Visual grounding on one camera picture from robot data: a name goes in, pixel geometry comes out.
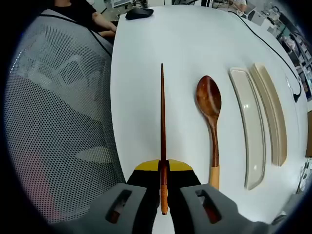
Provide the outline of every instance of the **spoon handle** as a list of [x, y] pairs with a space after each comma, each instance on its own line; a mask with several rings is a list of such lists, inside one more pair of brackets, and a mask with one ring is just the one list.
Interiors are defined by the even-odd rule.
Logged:
[[220, 177], [220, 166], [219, 166], [219, 146], [218, 136], [216, 131], [216, 123], [210, 124], [211, 135], [213, 140], [213, 160], [210, 170], [209, 184], [215, 189], [219, 190], [219, 177]]

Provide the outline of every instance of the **computer mouse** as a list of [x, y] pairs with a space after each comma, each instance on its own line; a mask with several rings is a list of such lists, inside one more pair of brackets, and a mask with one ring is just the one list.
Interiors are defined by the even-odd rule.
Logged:
[[126, 14], [126, 19], [136, 20], [141, 18], [147, 18], [151, 16], [153, 12], [154, 10], [149, 8], [134, 8], [128, 11], [128, 13]]

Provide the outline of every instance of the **rectangular plate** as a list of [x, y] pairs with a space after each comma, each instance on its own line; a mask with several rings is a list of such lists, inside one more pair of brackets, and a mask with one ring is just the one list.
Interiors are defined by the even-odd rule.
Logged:
[[269, 124], [272, 163], [282, 166], [287, 157], [287, 136], [281, 103], [265, 66], [255, 63], [250, 72], [263, 101]]
[[246, 143], [246, 178], [248, 190], [263, 179], [265, 168], [265, 141], [263, 122], [253, 81], [241, 68], [231, 68], [230, 78], [242, 115]]

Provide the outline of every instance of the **white table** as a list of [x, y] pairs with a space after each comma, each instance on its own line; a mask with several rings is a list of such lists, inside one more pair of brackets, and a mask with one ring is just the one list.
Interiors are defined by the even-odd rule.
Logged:
[[[291, 71], [237, 16], [196, 6], [153, 9], [154, 14], [147, 19], [127, 21], [120, 17], [113, 50], [112, 118], [125, 179], [138, 164], [160, 159], [160, 64], [164, 63], [167, 158], [188, 163], [201, 183], [208, 182], [210, 138], [194, 98], [198, 81], [210, 75], [222, 96], [218, 120], [220, 191], [236, 202], [246, 218], [270, 223], [295, 191], [305, 161], [308, 128], [304, 93], [295, 105], [285, 80], [287, 75], [294, 91], [299, 91]], [[278, 41], [259, 26], [247, 23], [295, 71]], [[276, 85], [285, 115], [288, 155], [282, 167], [271, 164], [265, 120], [265, 176], [256, 188], [247, 191], [244, 131], [228, 70], [248, 69], [254, 62], [265, 63]], [[160, 219], [168, 218], [157, 217], [154, 232], [166, 226], [160, 227]]]

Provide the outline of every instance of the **wooden spoon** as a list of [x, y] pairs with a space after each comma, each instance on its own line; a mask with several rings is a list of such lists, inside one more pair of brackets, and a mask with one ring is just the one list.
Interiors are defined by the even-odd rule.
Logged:
[[221, 110], [221, 94], [211, 77], [204, 76], [200, 79], [196, 89], [196, 99], [201, 112], [209, 123], [213, 140], [213, 160], [209, 184], [219, 190], [220, 167], [216, 124]]

